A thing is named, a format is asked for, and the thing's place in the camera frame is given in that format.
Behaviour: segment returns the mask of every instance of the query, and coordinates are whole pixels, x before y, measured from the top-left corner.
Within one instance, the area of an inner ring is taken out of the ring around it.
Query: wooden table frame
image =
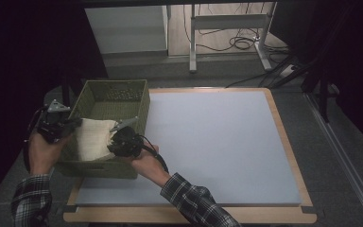
[[[289,207],[223,207],[240,223],[314,223],[317,220],[315,209],[308,195],[303,176],[300,172],[293,150],[285,133],[282,119],[270,90],[263,88],[172,88],[150,89],[150,93],[220,93],[220,92],[264,92],[276,128],[285,149],[285,155],[291,166],[298,185],[302,203]],[[63,218],[68,222],[117,222],[117,223],[168,223],[180,224],[188,221],[179,211],[169,205],[144,207],[77,207],[75,201],[82,184],[82,179],[75,184],[67,202]]]

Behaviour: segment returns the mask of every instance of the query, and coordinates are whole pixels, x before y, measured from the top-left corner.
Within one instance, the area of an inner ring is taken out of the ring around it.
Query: forearm
[[[207,188],[192,185],[177,173],[165,184],[161,195],[190,222],[201,226],[240,226],[216,204]]]
[[[17,185],[11,202],[14,226],[47,226],[52,203],[49,176],[36,175]]]

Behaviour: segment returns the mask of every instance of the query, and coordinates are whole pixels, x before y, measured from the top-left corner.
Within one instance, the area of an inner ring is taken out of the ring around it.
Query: green basket
[[[139,120],[131,126],[137,133],[144,135],[149,101],[147,81],[144,79],[88,80],[70,118],[119,121],[138,116]],[[63,148],[55,168],[69,177],[137,177],[137,172],[129,164],[116,157],[106,161],[79,161],[76,136]]]

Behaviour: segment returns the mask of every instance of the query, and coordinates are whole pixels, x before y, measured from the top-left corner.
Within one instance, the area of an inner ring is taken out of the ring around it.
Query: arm
[[[190,184],[176,173],[172,177],[149,152],[130,160],[136,171],[162,188],[161,195],[172,203],[188,221],[200,226],[240,226],[222,207],[216,204],[205,187]]]
[[[47,215],[52,203],[48,174],[69,139],[70,136],[48,144],[39,133],[31,135],[28,149],[31,176],[17,185],[13,196],[14,226],[48,226]]]

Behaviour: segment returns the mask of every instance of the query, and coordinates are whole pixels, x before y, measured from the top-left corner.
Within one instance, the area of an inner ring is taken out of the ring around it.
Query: white cloth
[[[110,156],[107,146],[115,132],[110,130],[117,125],[113,120],[82,119],[80,127],[76,128],[78,140],[78,158],[80,161],[93,161]]]

